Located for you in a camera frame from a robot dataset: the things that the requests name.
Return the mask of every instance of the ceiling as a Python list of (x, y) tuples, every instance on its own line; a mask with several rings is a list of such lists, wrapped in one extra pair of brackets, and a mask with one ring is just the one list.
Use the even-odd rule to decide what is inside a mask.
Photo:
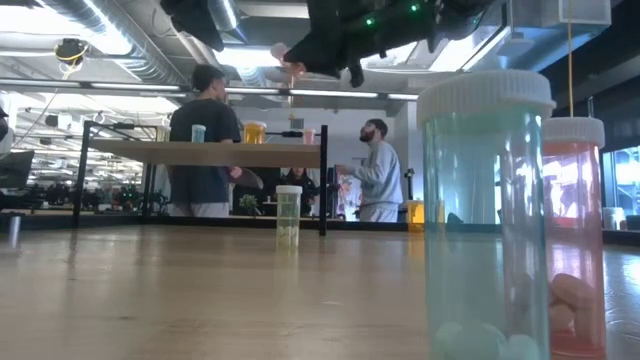
[[(38, 1), (55, 2), (55, 0)], [(283, 83), (288, 79), (277, 67), (277, 61), (269, 55), (269, 49), (279, 42), (293, 46), (309, 30), (305, 1), (236, 0), (238, 8), (243, 14), (240, 28), (247, 42), (243, 44), (238, 41), (233, 35), (234, 32), (223, 34), (226, 50), (223, 53), (215, 53), (188, 34), (176, 33), (169, 18), (160, 8), (159, 0), (92, 1), (98, 4), (98, 7), (108, 7), (109, 11), (113, 10), (115, 14), (119, 14), (120, 25), (125, 24), (122, 26), (126, 26), (130, 30), (129, 32), (135, 35), (137, 44), (140, 44), (145, 52), (154, 54), (156, 64), (162, 65), (164, 72), (172, 74), (172, 81), (180, 84), (189, 83), (188, 79), (196, 64), (217, 62), (224, 67), (234, 86), (253, 86), (246, 81), (246, 78), (239, 75), (236, 67), (239, 68), (240, 63), (255, 62), (254, 67), (260, 70), (261, 76), (266, 79), (262, 83), (263, 85), (284, 86)], [(453, 74), (451, 71), (460, 69), (479, 71), (519, 68), (540, 71), (552, 66), (562, 69), (563, 65), (560, 62), (558, 62), (559, 65), (552, 64), (563, 59), (567, 53), (566, 27), (562, 24), (550, 26), (542, 24), (544, 17), (541, 8), (543, 4), (553, 1), (558, 0), (514, 0), (513, 24), (516, 25), (515, 29), (534, 42), (533, 48), (521, 56), (511, 58), (498, 56), (498, 49), (509, 40), (511, 27), (507, 27), (507, 25), (510, 25), (511, 22), (508, 16), (508, 7), (502, 0), (497, 0), (478, 31), (459, 42), (444, 41), (434, 54), (428, 51), (426, 42), (421, 41), (395, 51), (389, 51), (387, 59), (364, 60), (366, 80), (357, 91), (418, 94), (422, 89), (451, 76)], [(617, 5), (619, 2), (619, 0), (613, 0), (612, 5)], [(626, 0), (626, 3), (629, 2), (634, 2), (634, 0)], [(0, 0), (0, 5), (6, 3), (7, 0)], [(0, 23), (0, 78), (60, 80), (67, 67), (61, 65), (52, 55), (53, 49), (63, 38), (81, 38), (88, 39), (93, 46), (87, 53), (81, 69), (70, 74), (69, 80), (140, 82), (139, 76), (134, 75), (130, 69), (123, 66), (123, 63), (126, 63), (123, 59), (126, 60), (128, 55), (118, 57), (122, 54), (113, 56), (113, 54), (107, 53), (108, 46), (99, 46), (104, 42), (98, 42), (92, 37), (92, 34), (88, 34), (87, 29), (80, 23), (70, 23), (62, 21), (64, 19), (60, 18), (62, 20), (57, 22), (55, 27), (48, 25), (51, 24), (48, 16), (60, 15), (52, 15), (50, 12), (43, 12), (43, 10), (45, 9), (18, 7), (3, 7), (0, 10), (3, 13), (3, 19), (8, 19)], [(578, 24), (574, 28), (573, 46), (579, 48), (592, 39), (597, 39), (597, 35), (605, 29), (606, 26), (603, 25)], [(549, 74), (554, 78), (566, 78), (562, 70)], [(347, 71), (341, 79), (305, 74), (295, 84), (295, 88), (353, 90), (348, 79)], [(24, 135), (29, 131), (29, 134), (34, 136), (21, 140), (18, 147), (65, 150), (69, 151), (70, 159), (73, 159), (73, 156), (76, 156), (75, 151), (79, 150), (79, 142), (68, 138), (65, 140), (64, 137), (80, 136), (81, 126), (80, 128), (75, 126), (69, 129), (52, 129), (44, 125), (40, 114), (51, 99), (50, 91), (38, 88), (34, 88), (30, 92), (22, 92), (18, 97), (16, 101), (19, 103), (17, 105), (19, 115), (16, 133)], [(167, 116), (180, 105), (176, 100), (180, 99), (157, 96), (131, 98), (58, 94), (51, 101), (47, 111), (48, 113), (65, 114), (64, 116), (69, 114), (70, 118), (78, 124), (81, 124), (82, 120), (92, 119), (100, 113), (100, 115), (104, 115), (106, 123), (128, 119), (127, 121), (141, 124), (160, 125), (166, 123)], [(288, 107), (289, 103), (282, 100), (286, 99), (244, 95), (234, 96), (232, 105), (262, 109)], [(402, 102), (334, 97), (296, 97), (293, 104), (294, 107), (304, 108), (386, 110), (390, 115), (394, 115)], [(117, 137), (117, 134), (108, 131), (101, 134)], [(140, 138), (149, 137), (149, 134), (141, 131), (130, 134)], [(36, 137), (52, 135), (62, 137), (62, 139), (54, 139), (53, 146), (41, 145), (39, 138)]]

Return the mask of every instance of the pill bottle cap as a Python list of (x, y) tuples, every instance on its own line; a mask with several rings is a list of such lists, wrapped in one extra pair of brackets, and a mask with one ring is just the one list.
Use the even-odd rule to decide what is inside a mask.
[(280, 185), (276, 186), (278, 194), (302, 194), (302, 186)]
[(262, 121), (243, 121), (242, 125), (247, 126), (247, 125), (258, 125), (258, 126), (262, 126), (263, 128), (267, 128), (267, 124), (263, 123)]
[(542, 142), (586, 142), (603, 148), (604, 123), (598, 119), (573, 117), (551, 118), (542, 122)]
[(538, 73), (482, 71), (454, 76), (422, 91), (417, 120), (424, 125), (442, 115), (475, 115), (505, 104), (537, 106), (543, 119), (556, 107), (549, 80)]

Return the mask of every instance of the gray sweatshirt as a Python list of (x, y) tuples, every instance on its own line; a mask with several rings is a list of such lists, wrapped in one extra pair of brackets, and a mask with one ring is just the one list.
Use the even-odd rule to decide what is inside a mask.
[(402, 203), (400, 161), (389, 143), (370, 144), (369, 157), (352, 175), (362, 182), (361, 206), (397, 209)]

